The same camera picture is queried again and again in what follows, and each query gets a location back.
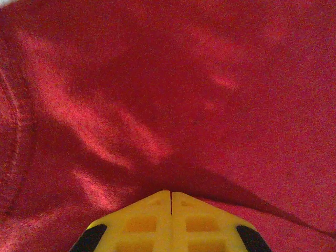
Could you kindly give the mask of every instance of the red t-shirt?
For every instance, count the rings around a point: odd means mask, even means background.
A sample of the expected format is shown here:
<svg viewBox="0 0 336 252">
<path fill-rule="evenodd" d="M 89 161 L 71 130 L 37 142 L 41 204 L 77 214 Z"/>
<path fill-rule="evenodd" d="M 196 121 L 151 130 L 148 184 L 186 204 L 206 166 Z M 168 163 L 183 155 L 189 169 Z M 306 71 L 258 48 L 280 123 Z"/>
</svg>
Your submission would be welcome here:
<svg viewBox="0 0 336 252">
<path fill-rule="evenodd" d="M 0 10 L 0 251 L 68 251 L 157 191 L 336 251 L 335 4 L 28 1 Z"/>
</svg>

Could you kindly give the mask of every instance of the red cloth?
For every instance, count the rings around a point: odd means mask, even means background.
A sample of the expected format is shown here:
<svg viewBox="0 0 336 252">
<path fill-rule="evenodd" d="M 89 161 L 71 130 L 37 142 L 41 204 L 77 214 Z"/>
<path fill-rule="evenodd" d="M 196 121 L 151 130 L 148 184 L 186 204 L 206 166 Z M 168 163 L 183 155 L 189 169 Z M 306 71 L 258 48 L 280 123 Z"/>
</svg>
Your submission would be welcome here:
<svg viewBox="0 0 336 252">
<path fill-rule="evenodd" d="M 68 251 L 162 189 L 250 221 L 273 251 L 336 251 L 335 13 L 304 0 L 3 8 L 4 83 L 27 85 L 34 112 L 25 165 L 1 173 L 0 251 Z"/>
</svg>

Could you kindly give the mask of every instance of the stitched hem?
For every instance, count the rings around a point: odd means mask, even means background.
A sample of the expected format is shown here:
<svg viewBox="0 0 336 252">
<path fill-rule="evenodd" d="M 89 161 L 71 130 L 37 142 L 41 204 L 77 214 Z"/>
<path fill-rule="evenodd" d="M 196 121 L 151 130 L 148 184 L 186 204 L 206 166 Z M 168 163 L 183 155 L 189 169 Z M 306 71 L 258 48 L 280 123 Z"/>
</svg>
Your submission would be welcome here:
<svg viewBox="0 0 336 252">
<path fill-rule="evenodd" d="M 33 104 L 27 82 L 17 62 L 14 44 L 0 30 L 0 88 L 9 107 L 13 139 L 0 167 L 0 218 L 6 219 L 14 208 L 31 163 L 33 150 Z"/>
</svg>

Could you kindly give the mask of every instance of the yellow plastic part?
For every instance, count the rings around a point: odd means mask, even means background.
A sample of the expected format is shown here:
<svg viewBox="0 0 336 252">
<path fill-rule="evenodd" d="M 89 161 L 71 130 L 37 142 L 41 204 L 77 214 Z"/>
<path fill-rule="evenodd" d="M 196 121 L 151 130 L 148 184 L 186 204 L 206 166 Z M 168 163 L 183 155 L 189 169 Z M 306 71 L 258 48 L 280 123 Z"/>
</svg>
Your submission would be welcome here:
<svg viewBox="0 0 336 252">
<path fill-rule="evenodd" d="M 184 193 L 161 191 L 93 222 L 107 225 L 94 252 L 248 252 L 249 222 Z"/>
</svg>

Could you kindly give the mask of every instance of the black corner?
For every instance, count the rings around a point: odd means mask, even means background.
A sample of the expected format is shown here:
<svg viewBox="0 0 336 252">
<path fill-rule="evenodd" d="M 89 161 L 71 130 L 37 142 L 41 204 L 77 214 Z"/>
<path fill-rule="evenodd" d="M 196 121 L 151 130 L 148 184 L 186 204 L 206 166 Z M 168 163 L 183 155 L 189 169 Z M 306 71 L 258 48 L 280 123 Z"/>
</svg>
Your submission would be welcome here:
<svg viewBox="0 0 336 252">
<path fill-rule="evenodd" d="M 272 252 L 260 233 L 247 226 L 236 228 L 248 252 Z"/>
<path fill-rule="evenodd" d="M 86 230 L 69 252 L 94 252 L 107 226 L 97 225 Z"/>
</svg>

